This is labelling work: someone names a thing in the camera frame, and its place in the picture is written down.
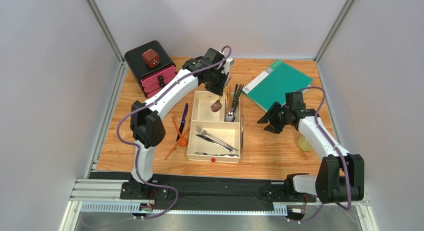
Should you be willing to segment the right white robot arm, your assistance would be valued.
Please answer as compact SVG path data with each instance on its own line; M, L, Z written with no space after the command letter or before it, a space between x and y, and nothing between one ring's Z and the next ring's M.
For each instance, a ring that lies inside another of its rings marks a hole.
M316 176L287 176L291 193L310 194L324 204L363 200L364 159L359 154L351 154L336 141L318 112L306 107L302 92L286 93L286 103L275 102L258 123L267 124L264 130L276 134L287 125L293 126L321 159Z

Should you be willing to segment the gold ornate spoon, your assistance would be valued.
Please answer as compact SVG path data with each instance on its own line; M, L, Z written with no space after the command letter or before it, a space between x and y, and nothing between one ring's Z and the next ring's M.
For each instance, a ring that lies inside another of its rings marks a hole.
M229 98L228 98L228 86L224 88L224 97L225 97L225 113L229 112Z

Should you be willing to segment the silver table knife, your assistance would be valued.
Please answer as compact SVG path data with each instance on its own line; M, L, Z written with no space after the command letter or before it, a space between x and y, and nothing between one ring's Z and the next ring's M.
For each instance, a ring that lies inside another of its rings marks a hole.
M213 143L213 144L215 144L215 145L218 145L219 147L221 147L221 148L225 149L225 150L226 150L226 151L228 151L228 152L233 152L233 150L232 150L231 148L229 148L229 147L227 147L227 146L224 146L224 145L222 145L222 144L220 144L220 143L218 143L218 142L216 142L216 141L212 140L211 138L206 137L205 135L196 134L196 136L197 136L197 137L200 137L200 138L201 138L201 139L203 139L203 140L206 140L206 141L208 141L208 142L211 142L211 143Z

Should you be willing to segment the orange spoon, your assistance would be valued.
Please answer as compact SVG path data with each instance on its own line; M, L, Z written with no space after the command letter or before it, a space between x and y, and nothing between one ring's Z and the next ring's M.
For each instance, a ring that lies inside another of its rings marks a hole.
M188 146L188 140L185 138L185 135L187 134L188 130L185 133L181 134L174 117L172 116L171 119L172 119L173 125L174 125L174 127L175 127L175 129L176 129L176 131L178 132L178 135L179 135L179 138L177 139L176 145L179 145L180 147L187 147Z
M227 113L230 113L230 108L231 108L231 86L227 85L227 95L226 95L226 99L227 99Z

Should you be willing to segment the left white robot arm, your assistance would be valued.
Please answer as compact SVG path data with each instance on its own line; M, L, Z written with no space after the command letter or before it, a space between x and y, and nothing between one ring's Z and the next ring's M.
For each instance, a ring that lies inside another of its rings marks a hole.
M200 59L184 63L176 77L158 94L143 103L135 102L130 113L130 129L136 147L132 178L148 184L153 176L154 153L165 137L163 119L189 92L200 85L217 96L223 95L234 59L223 51L210 48Z

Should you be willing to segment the black spoon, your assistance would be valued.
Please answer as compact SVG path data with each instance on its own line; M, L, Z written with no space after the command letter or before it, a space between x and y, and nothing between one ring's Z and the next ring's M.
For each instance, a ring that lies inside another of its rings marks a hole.
M233 98L232 98L232 103L231 103L231 107L230 107L230 111L231 112L233 112L234 109L235 109L237 92L238 92L238 84L235 85L235 89L234 89L234 93L233 93Z

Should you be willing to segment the iridescent rainbow spoon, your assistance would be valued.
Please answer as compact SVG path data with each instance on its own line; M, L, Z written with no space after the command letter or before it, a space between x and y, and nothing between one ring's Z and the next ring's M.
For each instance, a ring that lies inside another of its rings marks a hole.
M226 92L223 92L223 94L210 106L212 112L216 113L221 110L222 102L225 101L225 95Z

